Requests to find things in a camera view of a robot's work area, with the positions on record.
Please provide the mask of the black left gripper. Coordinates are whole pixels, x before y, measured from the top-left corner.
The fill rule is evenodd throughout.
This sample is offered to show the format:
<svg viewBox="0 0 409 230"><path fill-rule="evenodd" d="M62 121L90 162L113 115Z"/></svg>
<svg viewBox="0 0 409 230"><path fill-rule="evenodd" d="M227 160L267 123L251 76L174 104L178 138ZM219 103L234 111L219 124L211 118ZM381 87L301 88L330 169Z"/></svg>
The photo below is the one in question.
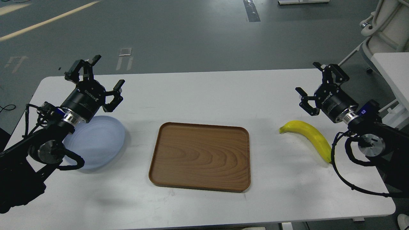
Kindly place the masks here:
<svg viewBox="0 0 409 230"><path fill-rule="evenodd" d="M125 80L118 80L113 90L106 92L105 88L94 80L93 66L101 59L95 55L90 61L76 60L65 72L65 80L76 84L76 88L61 104L65 110L73 111L86 123L89 123L102 106L104 112L113 112L124 100L121 96ZM80 70L83 70L83 80L80 81ZM113 96L111 102L105 104L105 96Z"/></svg>

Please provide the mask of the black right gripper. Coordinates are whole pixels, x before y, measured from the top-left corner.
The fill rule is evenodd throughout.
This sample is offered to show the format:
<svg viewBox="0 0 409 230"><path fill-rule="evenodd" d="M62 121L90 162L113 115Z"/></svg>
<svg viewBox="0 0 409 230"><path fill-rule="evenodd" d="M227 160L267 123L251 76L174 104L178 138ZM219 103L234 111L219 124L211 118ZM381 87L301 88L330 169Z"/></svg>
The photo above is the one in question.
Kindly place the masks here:
<svg viewBox="0 0 409 230"><path fill-rule="evenodd" d="M340 87L343 83L348 82L350 77L338 64L324 65L313 62L313 66L322 73L322 85L314 92L314 96L308 96L301 87L296 87L295 90L301 100L299 106L310 116L317 116L321 110L330 121L339 123L341 122L339 116L346 109L355 110L358 107L358 103ZM312 107L309 101L315 101L317 108Z"/></svg>

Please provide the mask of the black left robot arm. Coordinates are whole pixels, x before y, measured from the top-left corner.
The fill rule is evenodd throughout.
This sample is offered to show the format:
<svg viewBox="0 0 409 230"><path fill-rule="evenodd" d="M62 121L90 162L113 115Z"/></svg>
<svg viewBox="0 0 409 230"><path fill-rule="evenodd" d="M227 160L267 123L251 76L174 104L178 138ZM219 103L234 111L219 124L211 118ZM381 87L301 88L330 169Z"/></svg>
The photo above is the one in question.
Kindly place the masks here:
<svg viewBox="0 0 409 230"><path fill-rule="evenodd" d="M75 132L80 122L88 123L102 108L112 112L123 101L119 80L107 91L94 79L93 66L101 59L79 59L65 72L65 80L75 89L60 106L44 102L25 106L25 132L22 140L0 155L0 209L7 213L15 206L27 205L45 192L45 180L58 169L70 171L85 165L84 159L67 149L63 140Z"/></svg>

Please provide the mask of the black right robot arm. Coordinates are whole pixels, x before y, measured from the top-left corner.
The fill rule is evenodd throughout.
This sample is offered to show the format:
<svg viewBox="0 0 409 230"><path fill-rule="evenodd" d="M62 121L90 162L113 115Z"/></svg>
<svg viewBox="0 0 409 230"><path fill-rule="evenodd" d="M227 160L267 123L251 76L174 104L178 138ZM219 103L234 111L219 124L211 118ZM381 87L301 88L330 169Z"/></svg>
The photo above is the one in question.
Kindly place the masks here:
<svg viewBox="0 0 409 230"><path fill-rule="evenodd" d="M339 132L332 143L333 169L343 183L352 190L368 195L393 198L408 197L408 134L382 123L380 106L369 100L360 109L358 103L342 89L349 76L337 64L313 63L322 72L322 84L313 96L300 87L299 106L311 116L323 112L333 123L344 122L348 129ZM335 150L338 141L346 136L345 151L349 159L361 166L375 166L383 173L383 182L398 189L394 193L378 193L362 189L343 178L336 167Z"/></svg>

